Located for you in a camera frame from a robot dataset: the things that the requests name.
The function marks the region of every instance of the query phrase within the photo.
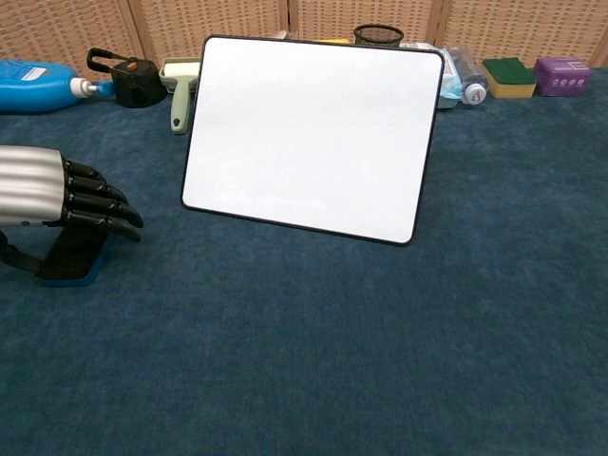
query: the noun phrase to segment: purple box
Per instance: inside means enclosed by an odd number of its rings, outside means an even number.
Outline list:
[[[545,97],[578,97],[587,88],[591,68],[576,57],[541,57],[534,65],[537,90]]]

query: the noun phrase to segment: sponge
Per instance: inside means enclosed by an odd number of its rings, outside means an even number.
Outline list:
[[[482,70],[494,98],[530,98],[536,78],[517,57],[483,60]]]

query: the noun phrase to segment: blue carpet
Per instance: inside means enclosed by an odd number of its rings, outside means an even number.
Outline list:
[[[88,288],[0,265],[0,454],[608,454],[608,70],[440,112],[405,248],[184,210],[170,103],[0,117],[146,224]]]

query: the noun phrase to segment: whiteboard frame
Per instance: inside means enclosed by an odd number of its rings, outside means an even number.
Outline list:
[[[384,50],[389,50],[389,51],[394,51],[394,52],[417,52],[417,53],[426,53],[426,54],[429,54],[429,53],[436,54],[437,56],[439,56],[439,58],[441,60],[441,71],[439,71],[439,73],[437,75],[436,93],[435,93],[435,98],[433,100],[434,105],[433,105],[432,115],[431,115],[431,119],[430,119],[429,129],[428,129],[427,148],[426,148],[426,152],[425,152],[425,156],[424,156],[424,164],[422,167],[422,176],[420,179],[420,186],[418,188],[418,196],[417,196],[417,201],[416,201],[416,205],[415,205],[415,214],[414,214],[413,223],[412,223],[412,227],[411,227],[411,233],[410,233],[410,236],[408,239],[401,242],[401,241],[395,241],[395,240],[390,240],[390,239],[385,239],[385,238],[380,238],[380,237],[361,236],[361,235],[357,235],[357,234],[353,234],[353,233],[349,233],[349,232],[336,231],[336,230],[325,229],[325,228],[318,228],[318,227],[308,226],[306,224],[290,223],[290,222],[287,222],[284,220],[252,217],[249,215],[243,215],[243,214],[239,214],[239,213],[221,211],[221,210],[211,209],[211,208],[206,208],[206,207],[197,207],[197,206],[190,205],[185,201],[184,191],[185,191],[186,180],[188,178],[188,163],[189,163],[189,159],[190,159],[190,155],[191,155],[192,138],[194,135],[194,125],[195,125],[195,120],[197,118],[197,106],[199,103],[201,85],[204,84],[203,71],[205,69],[205,66],[204,66],[205,50],[207,48],[208,42],[210,40],[216,39],[216,38],[233,39],[233,40],[278,42],[278,43],[283,43],[283,44],[300,44],[300,45],[310,45],[310,46],[320,46],[320,47],[377,49],[377,47],[360,46],[360,45],[354,45],[354,44],[346,45],[346,44],[305,41],[305,40],[287,41],[287,40],[281,40],[281,39],[275,39],[275,38],[247,37],[247,36],[222,35],[222,34],[209,35],[204,40],[201,59],[200,59],[199,78],[198,78],[197,89],[196,89],[196,93],[195,93],[195,102],[194,102],[194,114],[192,116],[192,123],[191,123],[190,131],[189,131],[189,135],[188,135],[188,146],[187,146],[188,149],[187,149],[186,159],[185,159],[184,168],[183,168],[183,179],[182,179],[182,183],[181,183],[181,192],[180,192],[181,205],[187,210],[191,210],[191,211],[195,211],[195,212],[202,212],[202,213],[207,213],[207,214],[226,216],[226,217],[230,217],[230,218],[234,218],[234,219],[246,219],[246,220],[251,220],[251,221],[256,221],[256,222],[261,222],[261,223],[273,224],[273,225],[278,225],[278,226],[301,229],[301,230],[329,234],[329,235],[334,235],[334,236],[341,236],[341,237],[346,237],[346,238],[357,238],[357,239],[379,242],[379,243],[384,243],[384,244],[389,244],[389,245],[405,246],[405,245],[410,244],[414,238],[414,235],[415,235],[416,229],[417,229],[417,225],[418,225],[418,216],[419,216],[419,212],[420,212],[420,205],[421,205],[424,184],[425,184],[427,171],[428,171],[428,156],[430,153],[431,142],[432,142],[434,127],[435,127],[435,120],[436,120],[436,115],[437,115],[437,104],[439,103],[439,98],[440,98],[441,82],[442,82],[443,71],[444,71],[444,67],[445,67],[444,57],[441,54],[441,52],[439,52],[438,50],[434,50],[434,49],[416,49],[416,48],[406,48],[406,47],[395,47],[395,48],[385,47],[384,48]]]

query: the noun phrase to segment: woven wicker screen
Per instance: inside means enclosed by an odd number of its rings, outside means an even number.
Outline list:
[[[286,0],[129,0],[146,57],[200,56],[212,33],[271,36],[287,30]]]
[[[446,0],[438,44],[462,43],[477,60],[575,55],[587,64],[608,24],[608,0]]]
[[[291,33],[303,40],[348,38],[363,24],[398,27],[408,41],[426,41],[432,0],[290,0]]]
[[[142,52],[125,0],[2,1],[0,37],[0,58],[63,63],[92,80],[100,73],[86,67],[90,48]]]

